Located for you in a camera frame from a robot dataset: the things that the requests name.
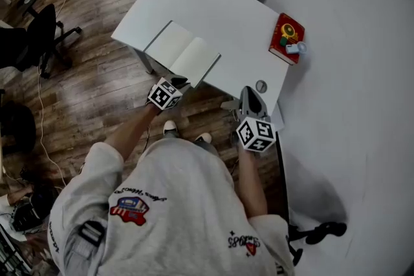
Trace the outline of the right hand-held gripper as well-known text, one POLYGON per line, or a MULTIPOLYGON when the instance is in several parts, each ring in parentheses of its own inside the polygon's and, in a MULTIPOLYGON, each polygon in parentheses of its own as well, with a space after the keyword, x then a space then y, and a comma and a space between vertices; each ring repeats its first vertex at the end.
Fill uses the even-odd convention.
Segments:
POLYGON ((276 142, 276 130, 260 95, 245 86, 236 111, 239 126, 236 133, 244 150, 264 152, 276 142))

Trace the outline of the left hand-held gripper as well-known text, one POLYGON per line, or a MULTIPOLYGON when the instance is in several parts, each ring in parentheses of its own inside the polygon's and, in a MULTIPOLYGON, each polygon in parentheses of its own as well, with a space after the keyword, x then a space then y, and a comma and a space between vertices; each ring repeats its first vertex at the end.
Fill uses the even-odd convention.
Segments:
POLYGON ((178 104, 190 87, 188 79, 184 76, 167 75, 161 77, 148 93, 146 104, 152 103, 161 111, 170 109, 178 104))

